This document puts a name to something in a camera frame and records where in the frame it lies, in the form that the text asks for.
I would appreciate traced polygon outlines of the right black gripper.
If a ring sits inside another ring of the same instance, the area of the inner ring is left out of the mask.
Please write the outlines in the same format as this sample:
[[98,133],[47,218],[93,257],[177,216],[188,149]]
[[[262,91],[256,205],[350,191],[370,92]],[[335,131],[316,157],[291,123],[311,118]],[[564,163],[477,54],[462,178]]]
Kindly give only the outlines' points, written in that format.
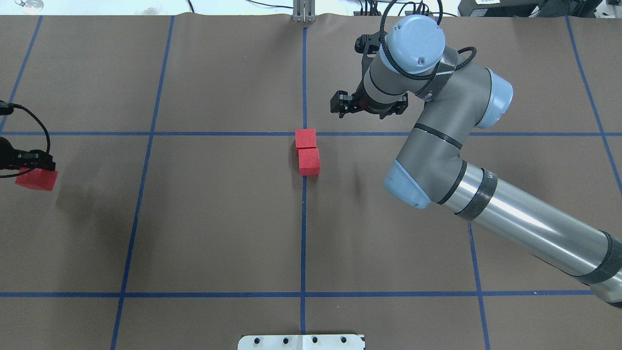
[[389,115],[402,115],[409,106],[409,98],[404,94],[395,102],[380,103],[369,97],[366,92],[355,92],[355,95],[347,91],[338,90],[329,102],[329,110],[337,114],[338,118],[344,118],[346,114],[367,112],[379,116],[380,120]]

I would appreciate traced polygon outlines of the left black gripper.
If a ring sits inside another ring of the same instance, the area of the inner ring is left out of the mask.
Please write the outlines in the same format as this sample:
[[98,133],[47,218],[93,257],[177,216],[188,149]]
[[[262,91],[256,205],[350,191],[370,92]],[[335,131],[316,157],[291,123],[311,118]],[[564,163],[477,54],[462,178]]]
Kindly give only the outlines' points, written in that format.
[[16,151],[6,139],[0,138],[0,170],[44,169],[55,171],[53,155],[45,151]]

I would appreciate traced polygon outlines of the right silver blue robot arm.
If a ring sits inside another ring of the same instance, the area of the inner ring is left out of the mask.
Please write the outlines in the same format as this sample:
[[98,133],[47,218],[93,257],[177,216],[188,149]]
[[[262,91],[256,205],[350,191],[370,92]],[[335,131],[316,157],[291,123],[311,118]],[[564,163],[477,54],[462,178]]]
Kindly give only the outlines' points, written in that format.
[[520,246],[588,286],[620,308],[621,241],[461,158],[474,128],[486,129],[506,113],[513,87],[473,63],[475,47],[447,46],[439,18],[402,17],[386,31],[364,34],[362,79],[354,93],[337,91],[329,103],[340,118],[367,112],[400,115],[413,93],[424,102],[384,180],[395,197],[423,209],[431,202]]

